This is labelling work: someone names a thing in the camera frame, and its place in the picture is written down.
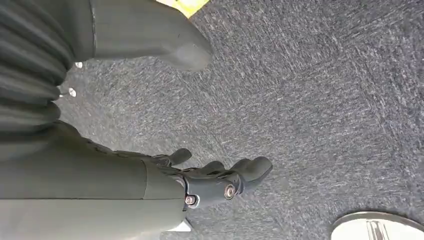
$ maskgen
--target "metal screw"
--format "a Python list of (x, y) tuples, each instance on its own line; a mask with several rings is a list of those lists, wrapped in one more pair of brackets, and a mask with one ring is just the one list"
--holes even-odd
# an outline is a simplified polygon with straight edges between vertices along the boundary
[(228, 184), (225, 187), (225, 191), (224, 191), (224, 196), (226, 200), (231, 200), (232, 198), (234, 198), (234, 196), (236, 195), (236, 188), (234, 187), (233, 184)]
[(62, 98), (64, 96), (66, 96), (66, 95), (71, 95), (72, 97), (75, 98), (77, 96), (77, 91), (75, 91), (75, 89), (73, 89), (72, 87), (70, 87), (67, 92), (61, 92), (60, 95), (59, 95), (59, 97)]
[(186, 196), (185, 197), (185, 203), (187, 205), (193, 205), (196, 203), (196, 197), (195, 196)]
[(83, 68), (83, 63), (82, 62), (76, 62), (75, 63), (75, 67), (77, 67), (77, 68), (79, 68), (79, 69), (81, 69), (81, 68)]

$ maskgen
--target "gray carpet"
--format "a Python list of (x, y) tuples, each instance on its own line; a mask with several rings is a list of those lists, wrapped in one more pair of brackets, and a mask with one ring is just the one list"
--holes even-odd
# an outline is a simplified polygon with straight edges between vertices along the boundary
[(423, 18), (422, 0), (211, 0), (192, 18), (215, 49), (207, 69), (85, 62), (62, 118), (112, 149), (189, 148), (192, 166), (273, 161), (261, 188), (164, 240), (327, 240), (370, 209), (424, 223)]

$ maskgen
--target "prosthetic hand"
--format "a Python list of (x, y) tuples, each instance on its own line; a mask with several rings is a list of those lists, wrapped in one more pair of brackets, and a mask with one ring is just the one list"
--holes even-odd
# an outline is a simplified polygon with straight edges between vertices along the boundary
[(233, 199), (243, 192), (254, 190), (270, 173), (273, 166), (266, 157), (254, 160), (242, 159), (229, 170), (220, 161), (212, 161), (202, 168), (191, 167), (184, 170), (173, 165), (187, 161), (191, 156), (188, 149), (180, 148), (172, 155), (148, 157), (134, 152), (122, 152), (154, 163), (162, 173), (173, 178), (184, 187), (184, 209), (196, 209)]

